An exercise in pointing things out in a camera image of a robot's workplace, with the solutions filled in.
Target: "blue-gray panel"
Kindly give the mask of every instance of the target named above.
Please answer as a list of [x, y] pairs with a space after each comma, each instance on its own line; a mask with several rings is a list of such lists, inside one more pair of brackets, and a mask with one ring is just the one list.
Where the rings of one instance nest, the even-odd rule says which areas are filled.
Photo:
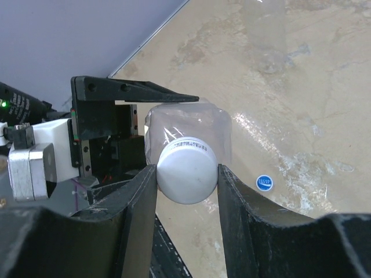
[[109, 76], [186, 2], [1, 0], [0, 81], [59, 109], [72, 76]]

